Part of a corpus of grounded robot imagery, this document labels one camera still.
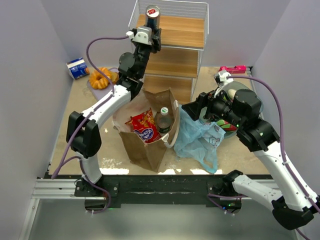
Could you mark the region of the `red dragon fruit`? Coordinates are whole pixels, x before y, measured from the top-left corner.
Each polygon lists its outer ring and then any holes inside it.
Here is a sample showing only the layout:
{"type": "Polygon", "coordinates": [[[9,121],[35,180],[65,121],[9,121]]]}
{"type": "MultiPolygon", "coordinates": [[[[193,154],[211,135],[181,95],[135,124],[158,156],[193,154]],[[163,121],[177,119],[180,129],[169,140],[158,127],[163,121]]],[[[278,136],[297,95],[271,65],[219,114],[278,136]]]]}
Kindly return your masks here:
{"type": "Polygon", "coordinates": [[[216,124],[222,128],[226,133],[233,133],[233,132],[236,132],[237,131],[237,128],[230,124],[229,122],[223,120],[223,119],[220,119],[216,122],[216,124]]]}

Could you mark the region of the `red bull can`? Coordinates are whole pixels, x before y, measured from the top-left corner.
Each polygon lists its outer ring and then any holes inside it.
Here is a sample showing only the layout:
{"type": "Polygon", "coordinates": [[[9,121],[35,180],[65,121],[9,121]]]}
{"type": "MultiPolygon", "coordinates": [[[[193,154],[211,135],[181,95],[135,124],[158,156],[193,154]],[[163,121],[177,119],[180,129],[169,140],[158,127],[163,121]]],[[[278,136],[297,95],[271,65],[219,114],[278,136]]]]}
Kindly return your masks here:
{"type": "Polygon", "coordinates": [[[160,28],[161,12],[156,5],[149,5],[145,10],[145,25],[152,29],[160,28]]]}

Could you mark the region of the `light blue plastic bag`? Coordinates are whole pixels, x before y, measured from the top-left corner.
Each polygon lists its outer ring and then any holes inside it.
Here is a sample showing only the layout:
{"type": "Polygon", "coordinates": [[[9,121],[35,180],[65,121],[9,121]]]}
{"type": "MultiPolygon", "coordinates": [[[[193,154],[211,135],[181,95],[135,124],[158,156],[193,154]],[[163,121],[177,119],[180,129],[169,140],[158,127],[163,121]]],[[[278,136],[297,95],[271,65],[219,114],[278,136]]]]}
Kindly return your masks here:
{"type": "Polygon", "coordinates": [[[174,151],[180,158],[193,158],[204,170],[214,174],[218,170],[217,148],[225,138],[225,131],[216,122],[192,120],[179,106],[179,132],[174,151]]]}

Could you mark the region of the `green label water bottle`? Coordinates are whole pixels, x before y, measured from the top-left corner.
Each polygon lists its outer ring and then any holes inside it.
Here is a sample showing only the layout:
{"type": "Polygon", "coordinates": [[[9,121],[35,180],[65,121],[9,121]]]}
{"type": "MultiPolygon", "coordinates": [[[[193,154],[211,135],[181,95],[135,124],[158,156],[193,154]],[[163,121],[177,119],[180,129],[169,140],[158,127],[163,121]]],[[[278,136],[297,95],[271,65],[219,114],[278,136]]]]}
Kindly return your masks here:
{"type": "Polygon", "coordinates": [[[174,117],[167,107],[162,107],[155,118],[157,131],[161,136],[169,133],[174,123],[174,117]]]}

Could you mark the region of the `brown paper grocery bag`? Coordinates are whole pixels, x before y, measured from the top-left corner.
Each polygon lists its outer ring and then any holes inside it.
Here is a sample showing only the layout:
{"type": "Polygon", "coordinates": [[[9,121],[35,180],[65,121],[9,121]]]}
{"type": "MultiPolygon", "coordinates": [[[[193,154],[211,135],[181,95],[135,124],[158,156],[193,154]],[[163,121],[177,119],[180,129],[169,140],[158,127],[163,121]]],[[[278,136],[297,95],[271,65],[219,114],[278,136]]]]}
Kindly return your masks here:
{"type": "Polygon", "coordinates": [[[112,116],[129,160],[157,172],[167,149],[176,143],[180,127],[179,103],[171,89],[142,90],[112,116]]]}

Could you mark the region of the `red candy bag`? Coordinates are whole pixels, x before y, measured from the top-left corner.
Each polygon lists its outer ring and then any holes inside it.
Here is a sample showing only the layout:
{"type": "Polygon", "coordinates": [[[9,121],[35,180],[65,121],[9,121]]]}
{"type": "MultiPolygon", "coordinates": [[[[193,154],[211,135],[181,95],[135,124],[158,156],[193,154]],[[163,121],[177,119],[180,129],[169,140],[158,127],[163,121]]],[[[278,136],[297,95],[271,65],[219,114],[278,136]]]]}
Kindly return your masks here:
{"type": "Polygon", "coordinates": [[[136,116],[131,116],[125,125],[129,126],[131,131],[137,134],[146,144],[153,143],[161,138],[151,108],[136,116]]]}

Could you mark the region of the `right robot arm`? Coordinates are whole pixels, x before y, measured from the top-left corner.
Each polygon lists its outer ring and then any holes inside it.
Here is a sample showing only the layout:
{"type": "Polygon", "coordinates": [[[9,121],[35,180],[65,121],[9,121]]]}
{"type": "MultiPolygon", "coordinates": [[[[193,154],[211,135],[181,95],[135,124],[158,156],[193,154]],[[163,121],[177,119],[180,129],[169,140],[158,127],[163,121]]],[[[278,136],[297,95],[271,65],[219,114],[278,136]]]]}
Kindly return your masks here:
{"type": "Polygon", "coordinates": [[[191,117],[220,118],[237,128],[240,142],[263,163],[278,190],[266,187],[234,170],[218,188],[227,198],[245,195],[268,208],[287,230],[307,225],[320,206],[320,197],[298,176],[292,163],[281,152],[281,138],[260,115],[261,100],[249,89],[201,93],[195,101],[182,105],[191,117]]]}

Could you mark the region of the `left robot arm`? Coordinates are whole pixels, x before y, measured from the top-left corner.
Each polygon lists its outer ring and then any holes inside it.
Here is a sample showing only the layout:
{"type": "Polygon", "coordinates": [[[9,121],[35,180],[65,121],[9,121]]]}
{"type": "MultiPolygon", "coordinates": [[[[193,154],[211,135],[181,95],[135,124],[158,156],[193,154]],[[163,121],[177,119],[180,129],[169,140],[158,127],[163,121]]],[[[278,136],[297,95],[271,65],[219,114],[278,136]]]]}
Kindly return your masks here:
{"type": "Polygon", "coordinates": [[[97,183],[102,177],[97,156],[102,145],[100,128],[142,89],[150,55],[161,50],[161,32],[160,27],[149,26],[128,31],[126,37],[134,44],[135,50],[120,56],[116,84],[112,84],[110,91],[90,108],[69,115],[66,148],[77,153],[84,178],[91,184],[97,183]]]}

